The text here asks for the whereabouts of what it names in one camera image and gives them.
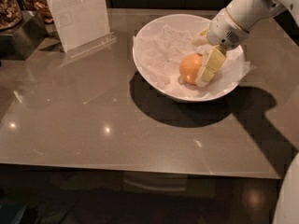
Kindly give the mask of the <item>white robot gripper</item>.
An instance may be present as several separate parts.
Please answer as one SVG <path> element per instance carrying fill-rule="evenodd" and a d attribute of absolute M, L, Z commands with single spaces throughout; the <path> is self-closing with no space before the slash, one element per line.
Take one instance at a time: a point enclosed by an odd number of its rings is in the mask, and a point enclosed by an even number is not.
<path fill-rule="evenodd" d="M 196 47 L 203 46 L 208 42 L 213 46 L 209 51 L 203 53 L 202 64 L 195 84 L 204 88 L 224 64 L 227 58 L 226 49 L 237 48 L 248 36 L 249 33 L 241 29 L 223 8 L 208 27 L 199 32 L 192 40 L 192 44 Z"/>

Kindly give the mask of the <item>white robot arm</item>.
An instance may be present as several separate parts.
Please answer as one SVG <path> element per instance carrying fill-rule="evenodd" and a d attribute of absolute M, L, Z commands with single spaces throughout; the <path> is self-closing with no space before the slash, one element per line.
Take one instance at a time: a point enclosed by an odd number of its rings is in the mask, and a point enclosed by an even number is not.
<path fill-rule="evenodd" d="M 232 0 L 192 41 L 197 47 L 212 46 L 203 55 L 195 84 L 205 87 L 212 80 L 226 60 L 226 52 L 237 48 L 257 21 L 275 17 L 284 10 L 299 25 L 299 0 Z"/>

